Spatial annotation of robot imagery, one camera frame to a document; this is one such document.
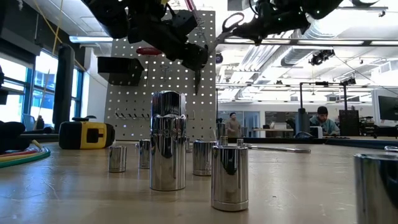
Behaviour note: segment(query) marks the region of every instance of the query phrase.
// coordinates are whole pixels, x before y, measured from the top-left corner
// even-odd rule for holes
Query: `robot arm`
[[[198,25],[190,11],[174,13],[169,0],[82,0],[105,32],[114,39],[128,37],[129,43],[142,40],[162,51],[169,60],[182,60],[182,65],[199,71],[207,63],[209,53],[222,38],[210,46],[187,43],[189,34]],[[229,29],[227,36],[251,39],[259,45],[270,34],[292,29],[308,29],[307,16],[322,19],[343,0],[258,0],[253,20]],[[167,8],[172,19],[162,20]]]
[[[343,0],[258,0],[251,22],[238,26],[233,35],[253,40],[259,45],[270,34],[293,29],[305,32],[310,23],[307,16],[322,19],[334,11]]]
[[[197,26],[192,12],[174,13],[165,0],[83,0],[105,32],[114,39],[128,38],[129,43],[142,40],[162,51],[169,60],[200,70],[208,60],[208,50],[187,43]],[[167,8],[171,20],[162,20]]]

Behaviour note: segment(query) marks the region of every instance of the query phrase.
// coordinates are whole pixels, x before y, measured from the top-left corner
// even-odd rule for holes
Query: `wooden table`
[[[311,154],[249,151],[249,210],[221,212],[210,206],[210,177],[192,175],[176,192],[149,188],[128,146],[127,171],[108,173],[108,150],[69,151],[56,144],[49,158],[0,169],[0,223],[356,223],[353,154],[383,153],[327,145]]]

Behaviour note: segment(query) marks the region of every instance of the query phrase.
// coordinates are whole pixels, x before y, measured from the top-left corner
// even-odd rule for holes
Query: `chair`
[[[26,131],[33,131],[35,127],[35,118],[29,114],[22,114],[22,123],[25,125]]]

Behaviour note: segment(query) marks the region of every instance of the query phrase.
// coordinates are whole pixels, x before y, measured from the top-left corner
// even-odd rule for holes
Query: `red handle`
[[[160,55],[162,53],[154,47],[142,47],[137,49],[136,52],[141,55]]]

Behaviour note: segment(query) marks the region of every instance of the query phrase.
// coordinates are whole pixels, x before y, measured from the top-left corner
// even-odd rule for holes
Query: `green cable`
[[[8,162],[0,162],[0,168],[24,164],[26,162],[33,162],[33,161],[36,161],[39,159],[46,158],[51,155],[50,150],[47,149],[46,147],[43,147],[43,150],[45,150],[45,153],[38,155],[38,156],[32,156],[32,157],[23,158],[23,159],[16,159],[14,161],[8,161]]]

